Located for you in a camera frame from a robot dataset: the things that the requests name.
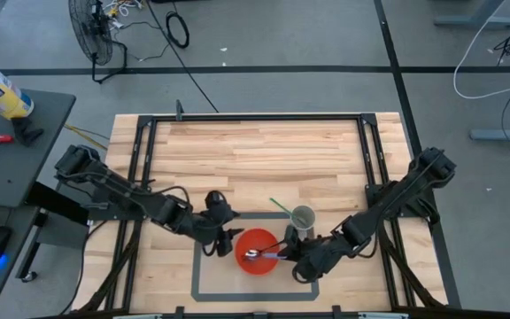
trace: gray floor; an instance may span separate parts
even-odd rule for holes
[[[401,66],[455,66],[474,30],[434,27],[438,14],[472,11],[477,1],[385,0]],[[189,23],[191,45],[181,51],[190,66],[387,66],[373,2],[347,0],[210,0],[178,3]],[[169,4],[154,6],[164,17]],[[510,16],[510,1],[500,14]],[[148,20],[131,12],[121,22]],[[508,31],[483,33],[467,66],[490,66],[488,49]],[[146,26],[119,34],[138,56],[158,54],[165,41]],[[120,61],[115,53],[112,63]],[[178,66],[162,59],[131,66]],[[510,65],[506,58],[505,65]],[[0,68],[89,67],[73,37],[66,2],[8,0],[0,15]],[[199,74],[195,76],[222,112],[398,111],[391,74]],[[471,128],[498,128],[508,95],[468,101],[455,95],[451,74],[405,74],[423,146],[446,149],[457,164],[454,180],[437,191],[437,204],[463,307],[510,311],[510,152],[504,144],[476,143]],[[172,112],[179,98],[187,112],[209,112],[186,75],[121,75],[102,86],[89,76],[14,76],[29,89],[67,92],[78,98],[69,123],[108,135],[116,113]],[[469,95],[510,87],[510,74],[461,74]],[[510,128],[510,111],[506,117]],[[40,180],[53,185],[52,166],[69,144],[63,132]],[[30,284],[11,278],[0,299],[0,318],[53,315],[70,299],[80,252],[44,247]]]

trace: wooden tabletop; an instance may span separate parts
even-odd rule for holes
[[[105,163],[121,175],[128,175],[138,116],[118,115],[113,125]],[[403,126],[398,113],[376,116],[390,179],[398,180],[411,160]],[[147,136],[145,132],[137,176],[142,174]],[[373,147],[369,129],[367,139]],[[381,181],[377,165],[374,171],[376,181]],[[153,190],[185,187],[195,211],[205,209],[205,194],[211,190],[222,191],[238,212],[276,212],[269,197],[287,207],[310,206],[316,212],[317,234],[328,234],[349,214],[367,209],[367,178],[355,121],[161,122],[151,178],[156,180]],[[109,272],[117,228],[116,222],[109,222],[88,242],[84,277],[73,308],[87,302]],[[428,225],[420,218],[401,218],[400,228],[411,269],[445,303]],[[318,312],[331,311],[332,305],[340,305],[343,311],[390,309],[379,253],[369,260],[341,259],[320,279],[320,294],[314,301],[197,302],[190,295],[193,246],[186,237],[149,222],[143,225],[132,313],[173,313],[177,306],[196,313]],[[394,264],[393,269],[399,301],[404,304],[400,274]],[[119,288],[117,306],[121,295]]]

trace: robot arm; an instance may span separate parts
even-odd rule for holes
[[[279,255],[297,263],[292,269],[297,281],[311,283],[327,274],[342,257],[357,256],[383,227],[383,219],[394,217],[411,198],[428,187],[444,187],[454,176],[455,167],[443,151],[427,149],[410,163],[408,174],[401,181],[385,185],[374,205],[347,217],[330,231],[330,236],[301,241],[297,231],[289,226],[283,240],[287,246]],[[380,236],[382,248],[390,250],[392,244],[385,239]]]
[[[205,251],[208,255],[215,251],[219,256],[230,253],[231,239],[243,231],[223,230],[222,226],[239,214],[231,209],[219,191],[210,191],[206,196],[207,210],[193,214],[188,199],[151,192],[131,183],[102,163],[96,150],[83,145],[71,145],[55,169],[60,181],[92,183],[110,203],[125,211],[144,214],[165,230],[188,236],[204,246],[214,243],[210,253]]]

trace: clear cup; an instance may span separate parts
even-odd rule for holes
[[[312,208],[308,206],[297,206],[292,210],[292,214],[296,217],[290,217],[290,223],[294,228],[306,232],[314,227],[316,222],[316,214]]]

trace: electric fan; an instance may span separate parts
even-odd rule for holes
[[[128,48],[123,43],[112,40],[109,17],[102,10],[99,0],[68,0],[70,20],[76,39],[86,57],[92,61],[92,80],[102,83],[123,71],[128,64]],[[116,44],[123,49],[123,67],[104,78],[96,80],[96,65],[103,66],[112,59],[112,46]]]

